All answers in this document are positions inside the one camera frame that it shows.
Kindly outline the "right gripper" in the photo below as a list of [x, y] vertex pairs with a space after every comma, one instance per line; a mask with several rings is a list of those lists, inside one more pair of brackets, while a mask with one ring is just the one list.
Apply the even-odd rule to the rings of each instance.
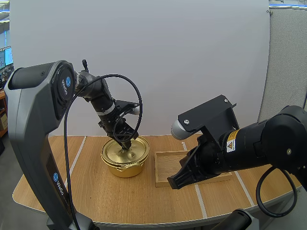
[[198, 145], [180, 160], [181, 166], [187, 162], [190, 165], [182, 167], [175, 175], [167, 177], [172, 189], [181, 189], [222, 173], [231, 172], [230, 168], [226, 166], [223, 150], [215, 141], [201, 135], [197, 137], [197, 143]]

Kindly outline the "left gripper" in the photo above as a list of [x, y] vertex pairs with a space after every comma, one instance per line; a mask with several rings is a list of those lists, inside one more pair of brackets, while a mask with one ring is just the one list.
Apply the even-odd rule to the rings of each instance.
[[131, 139], [136, 139], [139, 134], [126, 122], [125, 114], [110, 117], [108, 115], [99, 116], [99, 126], [106, 132], [107, 136], [117, 141], [123, 150], [129, 150]]

